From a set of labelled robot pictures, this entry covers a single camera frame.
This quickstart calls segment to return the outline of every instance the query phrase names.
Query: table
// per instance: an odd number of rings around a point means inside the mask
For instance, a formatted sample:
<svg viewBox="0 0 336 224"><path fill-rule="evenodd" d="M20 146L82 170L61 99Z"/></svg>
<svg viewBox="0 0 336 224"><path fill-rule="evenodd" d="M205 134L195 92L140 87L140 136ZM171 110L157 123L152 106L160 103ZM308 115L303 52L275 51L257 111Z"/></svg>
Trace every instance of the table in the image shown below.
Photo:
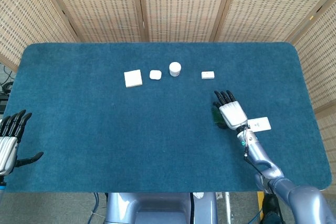
<svg viewBox="0 0 336 224"><path fill-rule="evenodd" d="M182 65L180 76L169 64ZM125 71L143 85L126 88ZM162 79L149 79L152 69ZM202 80L202 71L215 79ZM251 191L255 171L235 132L213 122L214 90L231 90L297 185L331 183L294 47L274 43L45 43L26 48L5 115L32 112L8 191Z"/></svg>

